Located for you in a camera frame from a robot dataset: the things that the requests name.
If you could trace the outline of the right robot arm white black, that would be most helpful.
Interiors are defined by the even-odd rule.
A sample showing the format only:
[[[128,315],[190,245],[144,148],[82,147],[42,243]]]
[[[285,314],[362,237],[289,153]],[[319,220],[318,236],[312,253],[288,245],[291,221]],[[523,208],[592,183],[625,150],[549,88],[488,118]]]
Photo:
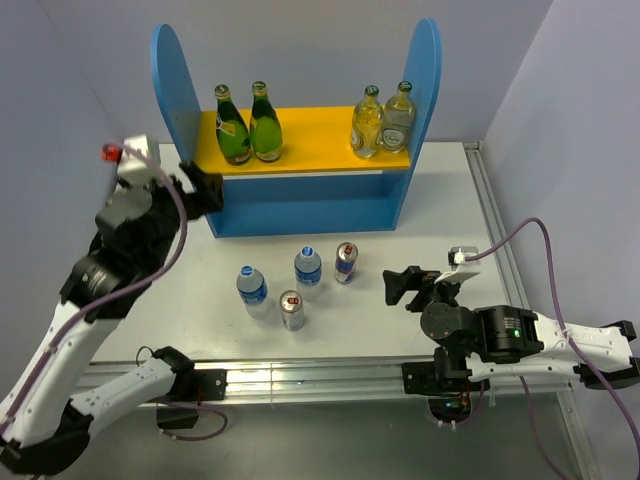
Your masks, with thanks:
[[[469,309],[456,297],[463,282],[478,273],[476,264],[448,272],[419,266],[383,272],[386,304],[396,305],[405,293],[415,292],[405,308],[419,314],[422,333],[438,345],[432,360],[402,364],[406,393],[455,395],[519,376],[576,379],[594,390],[638,384],[639,360],[629,345],[636,337],[631,322],[593,328],[561,325],[510,305]]]

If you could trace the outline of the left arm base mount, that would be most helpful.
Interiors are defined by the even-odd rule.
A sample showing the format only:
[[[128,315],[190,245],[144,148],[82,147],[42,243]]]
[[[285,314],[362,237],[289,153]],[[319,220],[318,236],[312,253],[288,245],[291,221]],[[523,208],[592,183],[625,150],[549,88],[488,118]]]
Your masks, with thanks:
[[[155,422],[161,432],[193,429],[205,406],[225,398],[225,369],[196,369],[178,390],[154,399]]]

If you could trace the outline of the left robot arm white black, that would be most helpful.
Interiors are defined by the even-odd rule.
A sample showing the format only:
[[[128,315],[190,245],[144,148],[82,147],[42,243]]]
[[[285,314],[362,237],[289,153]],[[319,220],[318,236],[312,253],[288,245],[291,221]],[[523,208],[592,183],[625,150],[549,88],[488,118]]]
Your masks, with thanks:
[[[98,388],[75,391],[103,342],[176,262],[184,225],[224,206],[220,174],[193,164],[182,170],[192,192],[175,176],[121,180],[96,214],[88,253],[72,268],[43,341],[1,403],[1,463],[11,473],[59,474],[101,430],[139,405],[194,399],[194,363],[170,346]]]

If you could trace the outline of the green glass bottle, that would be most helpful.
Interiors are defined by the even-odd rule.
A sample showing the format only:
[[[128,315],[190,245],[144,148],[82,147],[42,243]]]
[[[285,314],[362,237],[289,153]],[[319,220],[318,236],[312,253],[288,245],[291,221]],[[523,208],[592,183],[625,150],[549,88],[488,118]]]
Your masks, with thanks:
[[[266,83],[252,84],[253,105],[250,116],[250,140],[256,157],[265,163],[276,162],[283,145],[282,128],[269,97]]]
[[[217,99],[216,138],[220,151],[230,165],[243,165],[251,156],[248,128],[231,99],[229,87],[219,84],[214,93]]]

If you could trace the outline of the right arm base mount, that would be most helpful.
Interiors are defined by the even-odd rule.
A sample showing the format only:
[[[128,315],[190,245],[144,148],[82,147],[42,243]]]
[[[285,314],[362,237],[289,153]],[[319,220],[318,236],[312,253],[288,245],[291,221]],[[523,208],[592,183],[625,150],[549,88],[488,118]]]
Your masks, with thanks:
[[[425,397],[436,426],[453,431],[470,422],[491,388],[488,380],[472,382],[466,374],[438,379],[435,361],[405,362],[401,372],[404,393]]]

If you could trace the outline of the green glass bottle back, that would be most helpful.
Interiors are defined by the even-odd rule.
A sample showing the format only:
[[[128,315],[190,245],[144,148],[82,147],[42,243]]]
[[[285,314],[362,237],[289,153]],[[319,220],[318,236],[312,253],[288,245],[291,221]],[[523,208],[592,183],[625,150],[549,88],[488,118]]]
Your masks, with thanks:
[[[214,93],[217,99],[216,138],[220,151],[230,165],[243,165],[251,156],[248,128],[231,99],[229,87],[219,84]]]

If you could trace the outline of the green glass bottle front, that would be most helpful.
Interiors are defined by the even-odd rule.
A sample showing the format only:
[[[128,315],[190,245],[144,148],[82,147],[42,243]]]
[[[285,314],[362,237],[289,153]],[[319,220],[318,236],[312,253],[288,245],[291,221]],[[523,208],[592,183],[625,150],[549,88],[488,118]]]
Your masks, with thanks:
[[[269,97],[266,83],[252,84],[253,105],[250,116],[250,140],[256,157],[265,163],[276,162],[283,145],[282,128]]]

